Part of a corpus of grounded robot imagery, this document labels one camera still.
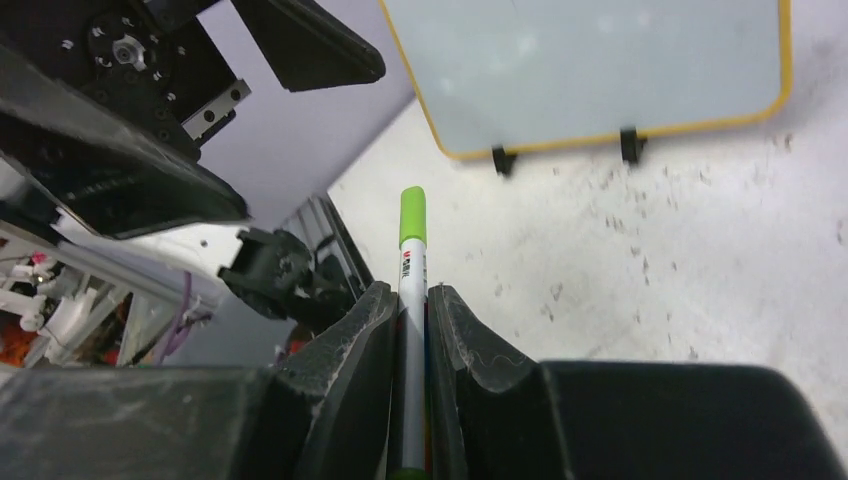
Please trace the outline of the white marker pen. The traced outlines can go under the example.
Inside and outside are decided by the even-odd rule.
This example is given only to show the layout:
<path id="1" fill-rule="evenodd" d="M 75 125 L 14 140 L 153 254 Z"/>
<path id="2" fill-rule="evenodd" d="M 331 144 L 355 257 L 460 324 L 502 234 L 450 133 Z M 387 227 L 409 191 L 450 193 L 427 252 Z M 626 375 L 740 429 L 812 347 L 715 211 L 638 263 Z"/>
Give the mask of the white marker pen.
<path id="1" fill-rule="evenodd" d="M 426 444 L 426 245 L 417 238 L 401 244 L 399 367 L 395 446 L 397 465 L 425 471 Z"/>

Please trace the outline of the green marker cap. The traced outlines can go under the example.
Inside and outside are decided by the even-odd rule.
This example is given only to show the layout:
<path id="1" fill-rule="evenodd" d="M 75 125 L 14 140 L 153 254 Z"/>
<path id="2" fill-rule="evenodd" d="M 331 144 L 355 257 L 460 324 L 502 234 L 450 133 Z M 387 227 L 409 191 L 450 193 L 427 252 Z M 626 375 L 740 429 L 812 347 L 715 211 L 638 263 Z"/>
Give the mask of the green marker cap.
<path id="1" fill-rule="evenodd" d="M 400 196 L 399 244 L 410 239 L 427 243 L 426 194 L 420 186 L 406 188 Z"/>

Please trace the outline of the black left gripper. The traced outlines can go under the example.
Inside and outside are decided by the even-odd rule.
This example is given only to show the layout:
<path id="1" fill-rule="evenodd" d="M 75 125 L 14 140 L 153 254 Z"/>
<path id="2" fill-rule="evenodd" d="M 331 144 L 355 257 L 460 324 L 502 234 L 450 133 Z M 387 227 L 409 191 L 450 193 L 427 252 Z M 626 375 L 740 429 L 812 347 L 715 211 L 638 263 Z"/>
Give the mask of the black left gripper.
<path id="1" fill-rule="evenodd" d="M 198 19 L 211 5 L 2 2 L 2 44 L 33 63 L 1 49 L 2 159 L 87 230 L 114 240 L 247 220 L 244 198 L 189 160 L 251 93 Z M 315 1 L 233 6 L 290 92 L 386 74 L 381 53 Z"/>

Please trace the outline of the black whiteboard stand foot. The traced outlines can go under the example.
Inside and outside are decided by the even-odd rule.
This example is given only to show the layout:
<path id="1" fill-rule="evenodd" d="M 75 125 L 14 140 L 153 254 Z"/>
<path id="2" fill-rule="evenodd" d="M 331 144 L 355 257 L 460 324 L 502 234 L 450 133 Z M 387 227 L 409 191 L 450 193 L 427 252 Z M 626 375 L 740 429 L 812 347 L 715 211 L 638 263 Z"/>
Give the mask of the black whiteboard stand foot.
<path id="1" fill-rule="evenodd" d="M 518 155 L 506 151 L 503 146 L 497 146 L 491 150 L 491 156 L 496 173 L 503 178 L 509 178 L 512 175 Z"/>

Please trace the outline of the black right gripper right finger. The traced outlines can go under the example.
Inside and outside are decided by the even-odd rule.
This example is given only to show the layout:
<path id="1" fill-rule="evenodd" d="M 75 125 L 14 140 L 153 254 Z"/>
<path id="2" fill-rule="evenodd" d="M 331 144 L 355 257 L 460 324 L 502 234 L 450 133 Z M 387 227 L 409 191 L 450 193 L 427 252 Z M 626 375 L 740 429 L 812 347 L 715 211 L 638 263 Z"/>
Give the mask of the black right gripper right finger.
<path id="1" fill-rule="evenodd" d="M 537 362 L 449 285 L 428 299 L 437 479 L 843 479 L 812 409 L 750 365 Z"/>

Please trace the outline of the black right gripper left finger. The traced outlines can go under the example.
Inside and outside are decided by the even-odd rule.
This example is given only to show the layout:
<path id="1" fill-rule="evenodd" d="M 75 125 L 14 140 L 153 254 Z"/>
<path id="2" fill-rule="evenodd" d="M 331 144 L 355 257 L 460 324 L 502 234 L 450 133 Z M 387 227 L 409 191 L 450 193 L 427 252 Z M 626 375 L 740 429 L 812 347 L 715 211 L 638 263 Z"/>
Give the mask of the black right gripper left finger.
<path id="1" fill-rule="evenodd" d="M 397 296 L 372 284 L 270 368 L 69 368 L 1 390 L 5 479 L 371 479 L 386 440 Z"/>

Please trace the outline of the yellow framed whiteboard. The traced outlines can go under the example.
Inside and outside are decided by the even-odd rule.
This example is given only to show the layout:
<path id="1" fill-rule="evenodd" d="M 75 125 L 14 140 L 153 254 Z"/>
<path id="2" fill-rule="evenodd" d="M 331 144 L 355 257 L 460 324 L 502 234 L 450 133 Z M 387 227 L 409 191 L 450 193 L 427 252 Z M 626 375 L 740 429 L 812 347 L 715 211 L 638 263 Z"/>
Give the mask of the yellow framed whiteboard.
<path id="1" fill-rule="evenodd" d="M 787 1 L 384 1 L 437 147 L 470 160 L 732 128 L 792 89 Z"/>

